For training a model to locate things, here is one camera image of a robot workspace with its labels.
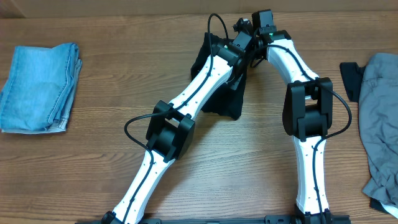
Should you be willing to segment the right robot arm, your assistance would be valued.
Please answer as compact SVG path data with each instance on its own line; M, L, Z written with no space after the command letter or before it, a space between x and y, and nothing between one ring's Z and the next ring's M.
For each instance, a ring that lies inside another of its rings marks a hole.
M253 13L252 24L256 58L275 66L287 85L282 123L295 146L298 175L292 223L332 223L325 195L323 151L331 127L333 84L305 64L290 35L277 30L271 10Z

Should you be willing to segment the dark green shorts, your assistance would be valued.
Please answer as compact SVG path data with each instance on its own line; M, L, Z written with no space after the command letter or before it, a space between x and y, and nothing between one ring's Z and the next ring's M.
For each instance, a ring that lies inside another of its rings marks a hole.
M195 63L190 69L192 80L198 75L204 66L208 56L210 55L210 47L208 33L205 32L203 44L200 48ZM204 113L216 113L220 116L227 116L237 120L242 113L244 91L247 80L247 69L232 84L221 85L203 105L201 110Z

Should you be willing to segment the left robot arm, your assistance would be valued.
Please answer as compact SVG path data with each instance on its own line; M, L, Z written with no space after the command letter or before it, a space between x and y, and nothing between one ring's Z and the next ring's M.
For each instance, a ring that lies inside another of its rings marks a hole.
M146 205L166 170L190 147L200 111L237 120L242 113L246 66L252 36L245 31L235 39L206 33L192 66L192 81L178 96L159 101L151 114L130 119L129 126L149 119L142 164L123 199L105 213L102 223L139 223Z

